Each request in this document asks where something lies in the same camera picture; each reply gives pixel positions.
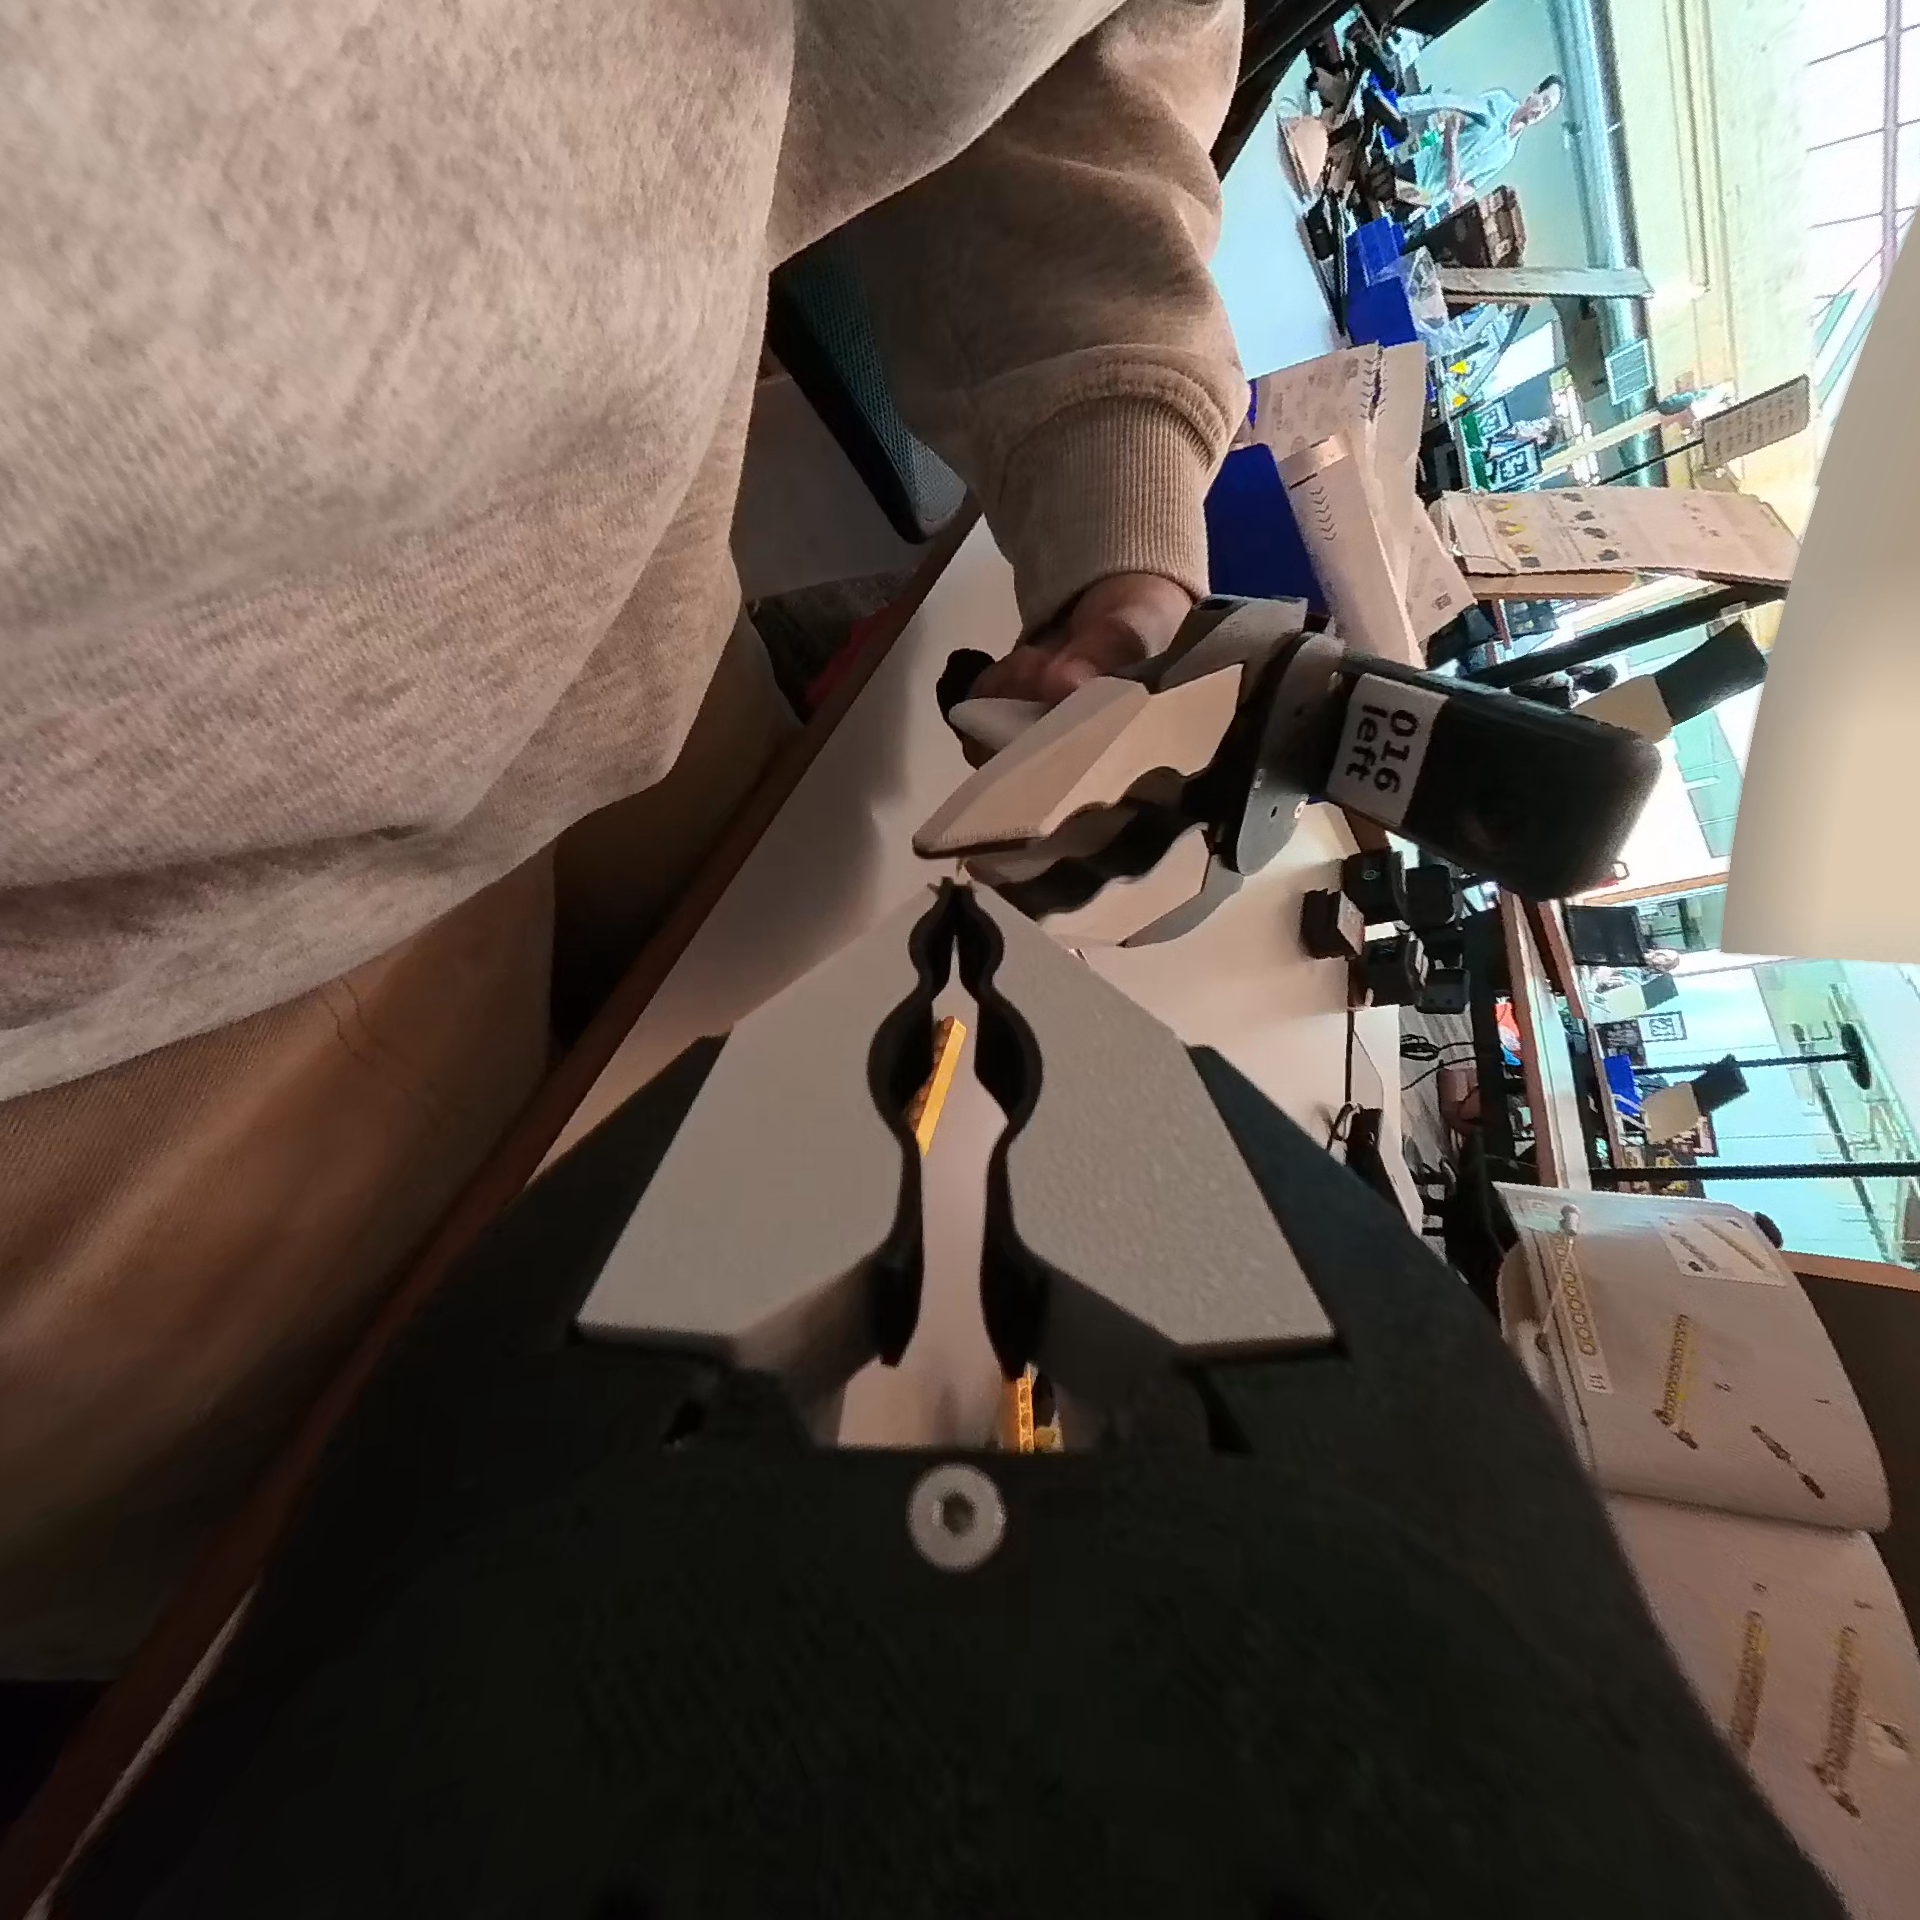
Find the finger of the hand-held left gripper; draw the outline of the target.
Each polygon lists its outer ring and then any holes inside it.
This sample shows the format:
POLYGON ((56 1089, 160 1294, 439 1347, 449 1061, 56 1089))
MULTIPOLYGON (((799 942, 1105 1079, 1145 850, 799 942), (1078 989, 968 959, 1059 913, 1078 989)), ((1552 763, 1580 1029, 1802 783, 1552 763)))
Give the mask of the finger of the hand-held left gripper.
POLYGON ((1065 948, 1170 945, 1243 890, 1243 816, 1179 797, 1084 808, 1045 839, 974 852, 974 884, 1065 948))
POLYGON ((1122 805, 1204 821, 1213 766, 1243 707, 1247 669, 1180 685, 1080 685, 1056 705, 967 696, 947 711, 962 745, 989 757, 912 834, 927 861, 1021 852, 1095 810, 1122 805))

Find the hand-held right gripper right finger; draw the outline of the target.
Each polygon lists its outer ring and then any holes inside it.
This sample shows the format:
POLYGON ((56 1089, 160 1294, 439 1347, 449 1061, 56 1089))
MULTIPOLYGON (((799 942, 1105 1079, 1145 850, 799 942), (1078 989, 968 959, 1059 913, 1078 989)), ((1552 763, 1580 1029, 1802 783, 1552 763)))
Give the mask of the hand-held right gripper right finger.
POLYGON ((960 976, 1004 1118, 979 1281, 1004 1370, 1175 1375, 1332 1348, 1188 1046, 991 895, 960 895, 960 976))

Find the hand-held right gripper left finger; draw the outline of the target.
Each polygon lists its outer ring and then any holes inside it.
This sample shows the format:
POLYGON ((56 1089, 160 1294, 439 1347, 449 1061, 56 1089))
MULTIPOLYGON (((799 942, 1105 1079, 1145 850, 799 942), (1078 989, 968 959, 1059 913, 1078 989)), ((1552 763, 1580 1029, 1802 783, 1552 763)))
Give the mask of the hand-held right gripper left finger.
POLYGON ((894 1367, 925 1288, 923 1149, 956 884, 925 887, 724 1038, 578 1333, 739 1370, 894 1367))

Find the long yellow lego beam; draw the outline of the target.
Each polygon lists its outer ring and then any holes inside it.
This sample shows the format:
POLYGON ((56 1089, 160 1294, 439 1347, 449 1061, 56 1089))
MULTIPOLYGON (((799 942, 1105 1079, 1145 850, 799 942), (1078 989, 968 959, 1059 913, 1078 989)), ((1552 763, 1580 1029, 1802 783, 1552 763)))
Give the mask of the long yellow lego beam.
MULTIPOLYGON (((931 1026, 931 1067, 925 1085, 907 1109, 908 1128, 927 1159, 939 1136, 948 1096, 965 1061, 968 1026, 955 1016, 936 1016, 931 1026)), ((1059 1405, 1049 1378, 1029 1365, 1001 1384, 992 1447, 1008 1455, 1062 1451, 1059 1405)))

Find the lego instruction booklet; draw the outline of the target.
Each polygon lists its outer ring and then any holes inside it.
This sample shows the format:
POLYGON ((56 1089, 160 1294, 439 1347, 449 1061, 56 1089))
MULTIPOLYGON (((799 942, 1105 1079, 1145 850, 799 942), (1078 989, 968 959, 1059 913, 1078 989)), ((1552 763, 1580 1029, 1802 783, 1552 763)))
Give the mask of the lego instruction booklet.
POLYGON ((1497 1191, 1503 1338, 1709 1722, 1851 1916, 1916 1916, 1916 1292, 1722 1202, 1497 1191))

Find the person's left hand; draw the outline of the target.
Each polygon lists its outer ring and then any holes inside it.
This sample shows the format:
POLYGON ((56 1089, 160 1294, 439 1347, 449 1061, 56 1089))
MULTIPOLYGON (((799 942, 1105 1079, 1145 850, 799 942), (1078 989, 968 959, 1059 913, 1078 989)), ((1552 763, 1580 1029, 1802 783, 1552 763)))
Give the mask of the person's left hand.
POLYGON ((1194 607, 1188 589, 1159 575, 1109 576, 982 670, 973 696, 1059 707, 1093 681, 1165 654, 1194 607))

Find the black charging docks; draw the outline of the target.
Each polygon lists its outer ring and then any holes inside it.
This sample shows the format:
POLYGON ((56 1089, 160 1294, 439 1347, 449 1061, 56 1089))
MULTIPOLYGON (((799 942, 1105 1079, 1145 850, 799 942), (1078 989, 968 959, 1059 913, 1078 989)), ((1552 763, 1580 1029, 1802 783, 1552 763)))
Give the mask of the black charging docks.
POLYGON ((1471 1009, 1468 888, 1472 876, 1443 859, 1361 850, 1300 907, 1299 940, 1316 963, 1347 975, 1349 1009, 1412 1009, 1463 1016, 1471 1009))

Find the brown cardboard box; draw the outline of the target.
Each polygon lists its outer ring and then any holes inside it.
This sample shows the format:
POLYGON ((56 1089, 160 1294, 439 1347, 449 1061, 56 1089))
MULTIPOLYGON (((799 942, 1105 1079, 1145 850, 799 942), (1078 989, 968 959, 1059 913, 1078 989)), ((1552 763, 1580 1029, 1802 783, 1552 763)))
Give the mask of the brown cardboard box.
POLYGON ((1485 603, 1598 600, 1668 576, 1786 586, 1800 558, 1800 543, 1780 515, 1742 492, 1444 492, 1433 516, 1485 603))

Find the blue storage box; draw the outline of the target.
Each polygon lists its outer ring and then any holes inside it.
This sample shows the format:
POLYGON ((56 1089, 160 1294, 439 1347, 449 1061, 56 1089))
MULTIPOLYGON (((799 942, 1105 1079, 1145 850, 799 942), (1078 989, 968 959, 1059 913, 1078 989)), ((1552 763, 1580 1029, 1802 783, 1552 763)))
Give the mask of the blue storage box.
POLYGON ((1327 621, 1328 600, 1269 445, 1237 445, 1204 503, 1213 596, 1304 603, 1327 621))

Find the white curved panel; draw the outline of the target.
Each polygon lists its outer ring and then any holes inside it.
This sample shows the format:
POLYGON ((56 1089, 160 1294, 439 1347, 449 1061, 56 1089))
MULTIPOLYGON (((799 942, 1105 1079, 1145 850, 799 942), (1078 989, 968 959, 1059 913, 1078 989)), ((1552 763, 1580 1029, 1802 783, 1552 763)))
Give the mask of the white curved panel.
POLYGON ((1919 959, 1919 238, 1829 438, 1742 772, 1722 945, 1919 959))

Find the dark mesh chair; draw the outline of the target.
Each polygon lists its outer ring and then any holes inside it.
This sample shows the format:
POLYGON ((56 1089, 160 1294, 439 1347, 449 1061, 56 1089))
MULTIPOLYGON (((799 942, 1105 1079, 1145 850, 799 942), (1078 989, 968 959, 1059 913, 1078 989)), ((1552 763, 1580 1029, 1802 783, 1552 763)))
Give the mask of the dark mesh chair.
POLYGON ((901 413, 848 234, 828 234, 772 270, 767 349, 891 530, 916 546, 941 535, 968 491, 901 413))

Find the person's tan trousers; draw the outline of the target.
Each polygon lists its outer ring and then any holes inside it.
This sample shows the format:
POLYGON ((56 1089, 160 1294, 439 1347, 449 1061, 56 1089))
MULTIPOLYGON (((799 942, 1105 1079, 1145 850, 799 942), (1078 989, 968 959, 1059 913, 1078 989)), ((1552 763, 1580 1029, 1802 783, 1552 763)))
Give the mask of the person's tan trousers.
POLYGON ((5 1102, 6 1683, 125 1666, 795 733, 742 611, 658 784, 299 1001, 5 1102))

